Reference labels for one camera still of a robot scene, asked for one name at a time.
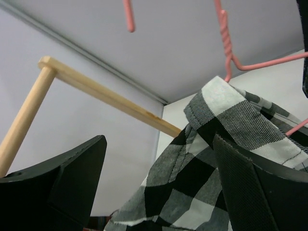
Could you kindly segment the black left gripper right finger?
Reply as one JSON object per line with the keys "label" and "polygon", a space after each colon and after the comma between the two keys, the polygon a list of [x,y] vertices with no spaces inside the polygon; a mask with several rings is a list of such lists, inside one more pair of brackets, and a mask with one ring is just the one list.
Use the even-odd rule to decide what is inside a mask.
{"label": "black left gripper right finger", "polygon": [[213,148],[232,229],[306,231],[308,174],[215,135]]}

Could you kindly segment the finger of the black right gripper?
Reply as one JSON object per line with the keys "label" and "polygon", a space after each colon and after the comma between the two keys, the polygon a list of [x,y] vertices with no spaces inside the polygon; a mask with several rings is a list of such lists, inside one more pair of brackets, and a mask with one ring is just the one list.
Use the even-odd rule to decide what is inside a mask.
{"label": "finger of the black right gripper", "polygon": [[[299,14],[301,17],[301,25],[304,39],[305,52],[308,51],[308,0],[297,0]],[[308,58],[304,59],[303,69],[303,84],[302,90],[306,97],[308,97]]]}

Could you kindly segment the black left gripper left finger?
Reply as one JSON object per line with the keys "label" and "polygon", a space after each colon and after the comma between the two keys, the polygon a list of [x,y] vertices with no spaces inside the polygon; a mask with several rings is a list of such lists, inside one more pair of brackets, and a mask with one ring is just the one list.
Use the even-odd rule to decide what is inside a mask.
{"label": "black left gripper left finger", "polygon": [[0,179],[2,231],[81,231],[97,191],[107,141],[98,135]]}

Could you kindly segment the black white checkered shirt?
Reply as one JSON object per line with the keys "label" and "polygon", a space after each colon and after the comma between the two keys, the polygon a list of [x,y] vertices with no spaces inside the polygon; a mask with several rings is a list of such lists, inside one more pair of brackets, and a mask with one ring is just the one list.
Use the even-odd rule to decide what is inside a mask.
{"label": "black white checkered shirt", "polygon": [[216,134],[296,170],[308,169],[308,128],[278,105],[215,77],[186,106],[187,126],[150,168],[107,231],[231,231],[213,151]]}

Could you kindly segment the pink wire hanger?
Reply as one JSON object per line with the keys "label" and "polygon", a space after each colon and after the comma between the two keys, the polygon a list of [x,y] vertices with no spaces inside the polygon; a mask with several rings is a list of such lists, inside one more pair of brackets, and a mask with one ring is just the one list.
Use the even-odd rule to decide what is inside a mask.
{"label": "pink wire hanger", "polygon": [[[271,61],[267,61],[263,63],[252,64],[252,65],[242,65],[232,50],[232,42],[231,42],[231,37],[229,33],[229,28],[228,28],[227,11],[222,9],[220,0],[214,0],[213,2],[215,5],[215,10],[217,14],[218,23],[219,23],[219,31],[220,31],[220,35],[221,35],[221,39],[223,43],[224,54],[226,57],[226,60],[225,60],[226,77],[224,79],[226,82],[229,83],[229,81],[232,78],[231,62],[235,64],[238,70],[251,71],[251,70],[256,70],[256,69],[261,69],[261,68],[265,68],[269,66],[283,64],[286,62],[291,62],[294,60],[308,57],[308,52],[304,52],[301,54],[287,56],[287,57],[283,57],[283,58],[279,58],[279,59],[275,59],[275,60],[271,60]],[[124,6],[125,14],[126,14],[127,29],[130,33],[133,33],[136,29],[136,26],[135,26],[132,3],[130,0],[123,0],[123,6]],[[300,124],[296,125],[294,128],[289,130],[286,133],[286,135],[287,136],[292,135],[294,132],[298,131],[300,128],[302,128],[307,123],[308,123],[308,119],[302,121]]]}

